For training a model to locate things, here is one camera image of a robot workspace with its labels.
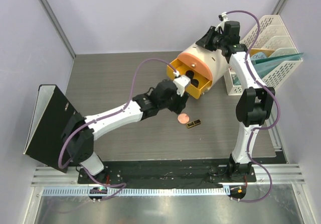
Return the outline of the black round jar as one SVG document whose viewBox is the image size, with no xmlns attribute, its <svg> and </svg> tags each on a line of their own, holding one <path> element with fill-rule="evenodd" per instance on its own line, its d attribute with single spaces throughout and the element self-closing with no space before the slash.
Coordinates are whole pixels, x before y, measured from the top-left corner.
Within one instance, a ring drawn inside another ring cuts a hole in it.
<svg viewBox="0 0 321 224">
<path fill-rule="evenodd" d="M 188 77 L 189 79 L 193 79 L 194 75 L 195 75 L 195 73 L 192 70 L 188 70 L 185 72 L 185 76 Z"/>
<path fill-rule="evenodd" d="M 194 87 L 198 88 L 199 81 L 197 79 L 191 79 L 191 85 L 193 85 Z"/>
</svg>

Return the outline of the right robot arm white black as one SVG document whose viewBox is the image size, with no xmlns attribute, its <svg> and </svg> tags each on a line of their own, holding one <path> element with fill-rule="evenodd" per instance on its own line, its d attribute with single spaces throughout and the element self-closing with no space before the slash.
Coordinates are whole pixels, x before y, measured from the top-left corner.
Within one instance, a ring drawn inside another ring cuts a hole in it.
<svg viewBox="0 0 321 224">
<path fill-rule="evenodd" d="M 234 69 L 243 93 L 236 106 L 239 133 L 236 146 L 229 157 L 227 177 L 238 181 L 251 173 L 252 151 L 258 132 L 270 117 L 275 89 L 267 87 L 256 72 L 249 57 L 249 49 L 240 43 L 240 24 L 225 21 L 211 26 L 196 44 L 212 52 L 221 52 Z"/>
</svg>

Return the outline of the round copper compact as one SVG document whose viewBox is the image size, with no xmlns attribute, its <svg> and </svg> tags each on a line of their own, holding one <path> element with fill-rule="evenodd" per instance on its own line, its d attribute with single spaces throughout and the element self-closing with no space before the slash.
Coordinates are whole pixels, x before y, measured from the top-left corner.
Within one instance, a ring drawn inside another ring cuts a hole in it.
<svg viewBox="0 0 321 224">
<path fill-rule="evenodd" d="M 185 113 L 179 114 L 177 119 L 180 124 L 187 124 L 190 121 L 190 117 Z"/>
</svg>

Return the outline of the yellow drawer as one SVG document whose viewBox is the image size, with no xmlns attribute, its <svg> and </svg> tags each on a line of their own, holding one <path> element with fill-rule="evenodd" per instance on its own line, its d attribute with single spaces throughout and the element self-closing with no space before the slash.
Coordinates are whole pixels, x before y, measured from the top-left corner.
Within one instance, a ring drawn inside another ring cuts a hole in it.
<svg viewBox="0 0 321 224">
<path fill-rule="evenodd" d="M 202 76 L 179 59 L 172 61 L 171 66 L 173 66 L 181 75 L 185 75 L 191 80 L 189 86 L 186 88 L 186 92 L 195 99 L 199 99 L 212 85 L 211 80 Z"/>
</svg>

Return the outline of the orange top drawer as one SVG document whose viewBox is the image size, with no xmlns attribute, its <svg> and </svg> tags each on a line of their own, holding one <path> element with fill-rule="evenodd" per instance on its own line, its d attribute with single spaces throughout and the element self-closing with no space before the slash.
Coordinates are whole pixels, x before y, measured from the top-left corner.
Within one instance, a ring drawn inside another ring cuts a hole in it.
<svg viewBox="0 0 321 224">
<path fill-rule="evenodd" d="M 197 73 L 205 77 L 206 79 L 212 81 L 213 76 L 208 65 L 198 57 L 192 55 L 191 53 L 182 52 L 177 57 L 178 60 L 183 62 L 188 67 L 195 70 Z"/>
</svg>

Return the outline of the cream cylindrical drawer organizer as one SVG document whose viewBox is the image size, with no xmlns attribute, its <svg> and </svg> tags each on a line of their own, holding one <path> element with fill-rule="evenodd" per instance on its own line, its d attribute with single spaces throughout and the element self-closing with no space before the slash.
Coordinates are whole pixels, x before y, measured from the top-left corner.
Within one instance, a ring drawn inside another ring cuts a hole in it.
<svg viewBox="0 0 321 224">
<path fill-rule="evenodd" d="M 224 73 L 229 68 L 227 60 L 222 55 L 221 50 L 209 51 L 193 43 L 183 52 L 191 53 L 192 55 L 198 57 L 199 59 L 203 60 L 210 68 L 213 80 L 211 87 L 206 90 L 206 92 L 212 88 L 212 86 L 224 75 Z"/>
</svg>

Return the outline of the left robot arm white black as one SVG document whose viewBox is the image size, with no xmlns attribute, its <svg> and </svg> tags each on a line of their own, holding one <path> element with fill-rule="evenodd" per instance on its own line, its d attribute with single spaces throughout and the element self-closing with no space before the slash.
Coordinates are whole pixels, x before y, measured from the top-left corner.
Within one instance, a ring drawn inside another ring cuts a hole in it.
<svg viewBox="0 0 321 224">
<path fill-rule="evenodd" d="M 93 116 L 76 114 L 71 117 L 62 134 L 64 144 L 58 158 L 59 168 L 68 166 L 68 163 L 62 163 L 63 154 L 68 152 L 70 159 L 81 165 L 90 179 L 102 183 L 107 171 L 93 150 L 94 141 L 127 124 L 154 117 L 163 109 L 179 115 L 189 98 L 186 88 L 190 82 L 185 75 L 174 80 L 163 80 L 148 92 L 130 98 L 117 108 Z"/>
</svg>

